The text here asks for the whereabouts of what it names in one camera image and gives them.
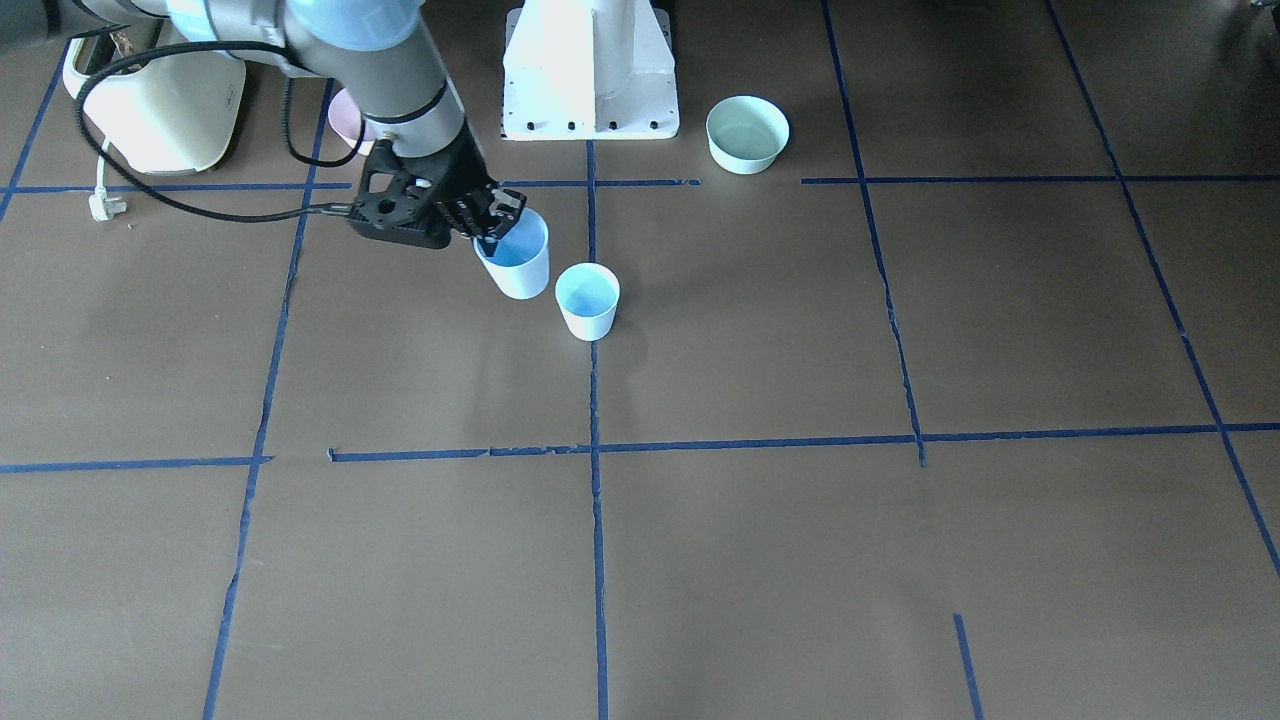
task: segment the white cup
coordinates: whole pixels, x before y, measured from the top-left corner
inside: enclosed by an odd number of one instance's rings
[[[731,173],[750,176],[768,168],[790,138],[787,117],[763,97],[726,97],[707,114],[712,158]]]
[[[568,332],[588,342],[608,334],[621,292],[613,272],[595,263],[579,263],[556,281],[556,302]]]
[[[329,127],[338,133],[347,147],[356,145],[356,133],[360,132],[360,108],[356,108],[356,101],[346,88],[339,90],[329,101]],[[366,124],[364,142],[360,143],[357,152],[369,155],[375,140],[378,138],[374,137],[374,128]]]
[[[548,238],[547,220],[525,208],[520,220],[498,241],[493,258],[485,258],[479,240],[471,246],[503,295],[529,300],[541,292],[550,279]]]

